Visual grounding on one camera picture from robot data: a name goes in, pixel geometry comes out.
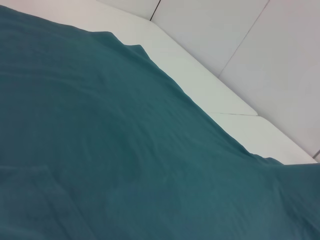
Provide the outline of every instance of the teal cloth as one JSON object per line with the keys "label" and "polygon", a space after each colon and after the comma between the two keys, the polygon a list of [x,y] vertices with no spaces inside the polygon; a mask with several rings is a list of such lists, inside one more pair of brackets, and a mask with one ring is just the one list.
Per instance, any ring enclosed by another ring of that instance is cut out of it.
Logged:
{"label": "teal cloth", "polygon": [[320,239],[318,164],[249,153],[110,32],[0,7],[0,110],[1,240]]}

